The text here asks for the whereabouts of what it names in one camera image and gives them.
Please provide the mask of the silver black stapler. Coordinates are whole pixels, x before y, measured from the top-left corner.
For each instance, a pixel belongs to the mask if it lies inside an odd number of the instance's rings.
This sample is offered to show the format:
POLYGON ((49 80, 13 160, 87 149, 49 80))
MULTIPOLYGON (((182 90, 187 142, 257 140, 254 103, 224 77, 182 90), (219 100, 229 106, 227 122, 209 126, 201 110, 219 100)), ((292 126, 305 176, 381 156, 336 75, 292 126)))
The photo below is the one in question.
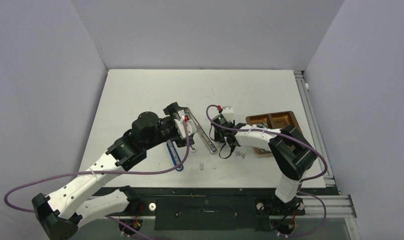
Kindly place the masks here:
POLYGON ((202 140, 203 144, 205 145, 205 147, 207 148, 208 152, 211 155, 215 155, 218 153, 218 149, 217 147, 213 144, 212 140, 208 137, 208 135, 206 134, 206 132, 204 131, 204 129, 202 128, 202 126, 200 125, 200 123, 198 122, 198 120, 196 119, 196 117, 193 115, 193 113, 191 112, 191 110, 188 107, 184 108, 184 113, 191 119, 193 120, 195 126, 196 126, 196 130, 197 130, 197 134, 200 137, 200 139, 202 140))

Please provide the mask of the blue stapler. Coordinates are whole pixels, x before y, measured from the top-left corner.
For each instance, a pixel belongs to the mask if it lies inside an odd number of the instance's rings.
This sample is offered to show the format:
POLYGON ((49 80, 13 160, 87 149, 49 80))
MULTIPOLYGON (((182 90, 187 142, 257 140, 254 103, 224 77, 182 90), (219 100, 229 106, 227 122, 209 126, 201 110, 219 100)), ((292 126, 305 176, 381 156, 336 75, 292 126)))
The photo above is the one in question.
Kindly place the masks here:
POLYGON ((170 155, 170 157, 171 157, 173 166, 175 167, 175 170, 176 170, 177 172, 183 171, 183 170, 184 170, 184 166, 183 166, 183 165, 178 166, 178 165, 182 162, 182 159, 180 158, 180 156, 179 156, 179 154, 178 154, 178 152, 177 152, 177 149, 176 149, 174 143, 173 143, 171 140, 168 140, 168 141, 166 142, 166 147, 167 147, 167 150, 168 150, 169 155, 170 155))

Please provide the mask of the brown plastic divided tray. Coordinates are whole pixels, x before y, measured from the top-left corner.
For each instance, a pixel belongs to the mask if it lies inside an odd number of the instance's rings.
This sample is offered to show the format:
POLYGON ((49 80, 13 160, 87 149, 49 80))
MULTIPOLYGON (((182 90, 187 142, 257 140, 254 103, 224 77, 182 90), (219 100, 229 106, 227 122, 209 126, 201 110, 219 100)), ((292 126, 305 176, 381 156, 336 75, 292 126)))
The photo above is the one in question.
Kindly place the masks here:
POLYGON ((289 125, 295 126, 299 132, 302 130, 297 118, 292 111, 282 111, 273 113, 263 113, 258 115, 249 115, 245 117, 248 125, 257 125, 266 122, 269 129, 283 129, 289 125))

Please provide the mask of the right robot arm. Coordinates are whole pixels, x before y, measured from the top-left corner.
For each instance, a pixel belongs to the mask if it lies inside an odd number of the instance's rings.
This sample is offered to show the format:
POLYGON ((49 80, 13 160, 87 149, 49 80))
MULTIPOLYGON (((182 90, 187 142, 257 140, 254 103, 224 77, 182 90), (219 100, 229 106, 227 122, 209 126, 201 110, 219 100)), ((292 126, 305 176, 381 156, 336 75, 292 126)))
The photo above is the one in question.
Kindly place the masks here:
POLYGON ((282 129, 260 128, 257 125, 234 123, 223 114, 217 115, 211 124, 215 140, 223 140, 230 148, 249 146, 272 153, 281 171, 272 207, 279 214, 287 213, 293 206, 303 177, 317 159, 314 149, 302 133, 293 125, 282 129))

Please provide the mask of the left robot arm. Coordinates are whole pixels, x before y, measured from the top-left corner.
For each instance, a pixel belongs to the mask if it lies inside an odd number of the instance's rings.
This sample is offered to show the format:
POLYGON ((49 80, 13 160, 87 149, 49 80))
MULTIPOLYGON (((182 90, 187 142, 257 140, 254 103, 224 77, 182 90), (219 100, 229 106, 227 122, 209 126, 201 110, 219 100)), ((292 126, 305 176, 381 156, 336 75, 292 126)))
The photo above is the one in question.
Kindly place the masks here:
POLYGON ((180 114, 182 108, 176 103, 163 111, 164 118, 151 111, 141 113, 85 174, 31 200, 36 218, 49 239, 68 240, 79 228, 96 219, 121 212, 133 215, 138 211, 141 200, 129 185, 104 196, 91 197, 116 177, 129 173, 147 157, 148 150, 167 141, 176 142, 180 148, 194 144, 197 127, 192 117, 180 114))

